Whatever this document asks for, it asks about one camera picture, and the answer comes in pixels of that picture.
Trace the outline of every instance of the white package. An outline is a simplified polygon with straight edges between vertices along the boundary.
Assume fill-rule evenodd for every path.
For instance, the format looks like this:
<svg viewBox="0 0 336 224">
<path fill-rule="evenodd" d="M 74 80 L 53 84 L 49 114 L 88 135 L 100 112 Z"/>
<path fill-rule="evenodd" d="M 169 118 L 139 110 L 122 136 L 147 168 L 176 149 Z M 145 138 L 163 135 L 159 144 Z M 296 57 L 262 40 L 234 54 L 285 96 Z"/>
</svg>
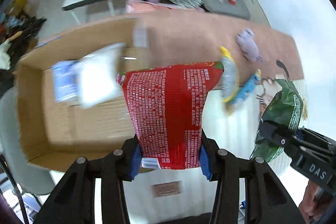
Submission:
<svg viewBox="0 0 336 224">
<path fill-rule="evenodd" d="M 123 42 L 108 45 L 84 56 L 76 64 L 78 99 L 83 108 L 123 95 L 116 78 L 124 46 Z"/>
</svg>

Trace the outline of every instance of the green snack bag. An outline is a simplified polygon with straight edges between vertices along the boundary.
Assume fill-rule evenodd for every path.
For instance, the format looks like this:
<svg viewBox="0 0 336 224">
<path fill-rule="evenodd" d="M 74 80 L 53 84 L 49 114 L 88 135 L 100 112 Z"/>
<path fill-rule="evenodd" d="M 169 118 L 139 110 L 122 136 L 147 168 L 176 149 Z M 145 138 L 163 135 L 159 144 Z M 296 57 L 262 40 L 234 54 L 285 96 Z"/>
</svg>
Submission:
<svg viewBox="0 0 336 224">
<path fill-rule="evenodd" d="M 274 96 L 267 106 L 260 119 L 259 126 L 263 121 L 273 121 L 288 127 L 289 131 L 294 134 L 299 126 L 303 102 L 292 81 L 276 79 L 276 82 L 282 86 L 282 90 Z M 283 150 L 283 147 L 274 145 L 257 132 L 250 159 L 259 156 L 266 162 L 270 162 L 279 156 Z"/>
</svg>

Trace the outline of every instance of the screw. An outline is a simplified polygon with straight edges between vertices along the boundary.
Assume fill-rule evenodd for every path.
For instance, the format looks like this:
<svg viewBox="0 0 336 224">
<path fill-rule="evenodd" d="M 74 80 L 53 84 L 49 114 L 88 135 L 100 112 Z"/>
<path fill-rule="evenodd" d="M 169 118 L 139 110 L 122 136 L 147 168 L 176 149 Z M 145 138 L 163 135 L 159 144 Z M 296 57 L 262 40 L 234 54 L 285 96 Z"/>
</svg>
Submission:
<svg viewBox="0 0 336 224">
<path fill-rule="evenodd" d="M 219 149 L 219 150 L 217 151 L 217 153 L 218 153 L 219 155 L 221 155 L 221 156 L 226 156 L 226 155 L 227 155 L 227 151 L 226 151 L 225 149 Z"/>
<path fill-rule="evenodd" d="M 84 158 L 84 157 L 79 157 L 79 158 L 76 160 L 76 162 L 77 162 L 78 164 L 83 164 L 83 163 L 85 163 L 85 161 L 86 161 L 86 158 Z"/>
<path fill-rule="evenodd" d="M 264 162 L 264 159 L 262 157 L 255 157 L 255 161 L 259 164 L 262 164 Z"/>
<path fill-rule="evenodd" d="M 113 155 L 115 155 L 115 156 L 121 156 L 123 153 L 124 153 L 124 151 L 121 150 L 121 149 L 116 149 L 116 150 L 113 151 Z"/>
</svg>

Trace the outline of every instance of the label sticker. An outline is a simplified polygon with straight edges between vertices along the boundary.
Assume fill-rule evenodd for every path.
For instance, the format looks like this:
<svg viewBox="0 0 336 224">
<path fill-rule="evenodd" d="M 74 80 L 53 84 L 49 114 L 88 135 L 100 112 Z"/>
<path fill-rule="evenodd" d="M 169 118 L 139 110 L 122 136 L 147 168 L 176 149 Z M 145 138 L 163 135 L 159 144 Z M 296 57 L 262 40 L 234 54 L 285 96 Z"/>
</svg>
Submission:
<svg viewBox="0 0 336 224">
<path fill-rule="evenodd" d="M 181 181 L 174 181 L 152 185 L 154 198 L 160 198 L 162 196 L 169 196 L 169 195 L 177 195 L 181 193 L 180 182 Z"/>
<path fill-rule="evenodd" d="M 141 165 L 143 168 L 161 169 L 157 158 L 142 158 Z"/>
</svg>

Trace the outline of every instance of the cardboard box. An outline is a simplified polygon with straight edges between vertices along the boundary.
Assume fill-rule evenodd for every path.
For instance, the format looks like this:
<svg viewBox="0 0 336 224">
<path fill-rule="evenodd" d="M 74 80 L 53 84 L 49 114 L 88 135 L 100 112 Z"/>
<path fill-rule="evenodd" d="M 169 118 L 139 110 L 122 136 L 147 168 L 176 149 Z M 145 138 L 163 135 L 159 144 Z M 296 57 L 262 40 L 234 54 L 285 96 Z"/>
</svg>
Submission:
<svg viewBox="0 0 336 224">
<path fill-rule="evenodd" d="M 116 17 L 85 24 L 49 39 L 17 65 L 17 108 L 21 146 L 29 163 L 65 172 L 80 156 L 89 160 L 121 148 L 135 134 L 124 97 L 90 109 L 55 102 L 50 67 L 80 59 L 115 42 L 125 42 L 119 72 L 149 67 L 147 48 L 133 46 L 136 18 Z"/>
</svg>

